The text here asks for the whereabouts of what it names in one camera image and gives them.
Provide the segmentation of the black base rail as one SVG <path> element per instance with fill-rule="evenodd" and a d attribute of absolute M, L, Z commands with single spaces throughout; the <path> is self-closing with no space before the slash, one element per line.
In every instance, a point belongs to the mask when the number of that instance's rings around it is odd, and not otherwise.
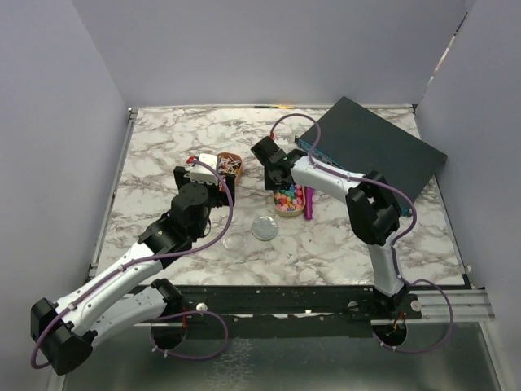
<path fill-rule="evenodd" d="M 368 338 L 372 322 L 422 317 L 418 298 L 407 293 L 389 302 L 372 287 L 173 286 L 157 279 L 138 287 L 100 315 L 85 333 L 96 345 L 138 323 L 161 336 L 187 332 L 197 339 L 230 337 Z"/>

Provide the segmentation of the orange lollipop tray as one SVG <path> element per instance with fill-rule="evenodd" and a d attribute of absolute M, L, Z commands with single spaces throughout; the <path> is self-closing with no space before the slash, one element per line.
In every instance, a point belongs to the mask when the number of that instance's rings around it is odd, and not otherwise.
<path fill-rule="evenodd" d="M 219 165 L 218 173 L 225 178 L 227 174 L 234 176 L 234 181 L 239 182 L 243 171 L 243 159 L 231 152 L 219 152 L 217 154 Z"/>

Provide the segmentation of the clear round jar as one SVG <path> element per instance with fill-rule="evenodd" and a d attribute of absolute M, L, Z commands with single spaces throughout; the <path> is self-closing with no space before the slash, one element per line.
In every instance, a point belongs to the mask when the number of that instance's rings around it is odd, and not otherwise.
<path fill-rule="evenodd" d="M 243 233 L 232 233 L 222 239 L 224 248 L 229 251 L 238 251 L 246 244 L 246 236 Z"/>

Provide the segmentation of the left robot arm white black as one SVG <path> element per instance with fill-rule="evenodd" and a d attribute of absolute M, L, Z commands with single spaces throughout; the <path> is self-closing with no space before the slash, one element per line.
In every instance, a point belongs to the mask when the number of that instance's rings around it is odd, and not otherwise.
<path fill-rule="evenodd" d="M 234 207 L 235 176 L 220 175 L 217 165 L 196 160 L 191 170 L 175 168 L 174 177 L 178 193 L 169 210 L 118 261 L 74 292 L 56 301 L 42 298 L 32 306 L 32 368 L 52 367 L 66 375 L 129 327 L 188 316 L 182 294 L 167 279 L 155 279 L 140 293 L 126 295 L 180 257 L 213 245 L 195 243 L 205 237 L 212 209 Z"/>

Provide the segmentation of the beige star candy tray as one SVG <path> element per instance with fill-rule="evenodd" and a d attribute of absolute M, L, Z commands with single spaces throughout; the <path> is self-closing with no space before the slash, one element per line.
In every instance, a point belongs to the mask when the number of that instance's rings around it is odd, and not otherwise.
<path fill-rule="evenodd" d="M 272 191 L 274 212 L 281 217 L 296 217 L 304 212 L 306 196 L 304 187 L 290 185 L 287 189 Z"/>

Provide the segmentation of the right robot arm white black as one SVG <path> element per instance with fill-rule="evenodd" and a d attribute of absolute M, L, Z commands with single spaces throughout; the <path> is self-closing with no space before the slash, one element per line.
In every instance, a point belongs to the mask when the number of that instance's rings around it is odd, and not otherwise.
<path fill-rule="evenodd" d="M 348 172 L 314 160 L 299 149 L 286 153 L 266 136 L 251 151 L 264 167 L 265 189 L 287 190 L 301 185 L 320 191 L 347 206 L 351 230 L 367 245 L 374 271 L 375 312 L 391 319 L 403 309 L 406 282 L 396 254 L 401 207 L 384 176 Z"/>

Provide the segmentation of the dark teal network switch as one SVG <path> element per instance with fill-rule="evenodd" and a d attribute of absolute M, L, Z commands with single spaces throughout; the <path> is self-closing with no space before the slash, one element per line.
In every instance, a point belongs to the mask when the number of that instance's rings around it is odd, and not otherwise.
<path fill-rule="evenodd" d="M 378 171 L 411 200 L 447 160 L 443 152 L 346 97 L 317 123 L 322 133 L 314 160 L 353 173 Z"/>

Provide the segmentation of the purple plastic scoop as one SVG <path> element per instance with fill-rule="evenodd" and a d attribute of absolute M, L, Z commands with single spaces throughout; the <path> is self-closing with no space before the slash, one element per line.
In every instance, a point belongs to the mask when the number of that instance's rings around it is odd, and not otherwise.
<path fill-rule="evenodd" d="M 311 221 L 313 219 L 313 193 L 314 193 L 314 189 L 312 187 L 304 188 L 304 195 L 305 195 L 304 218 L 307 221 Z"/>

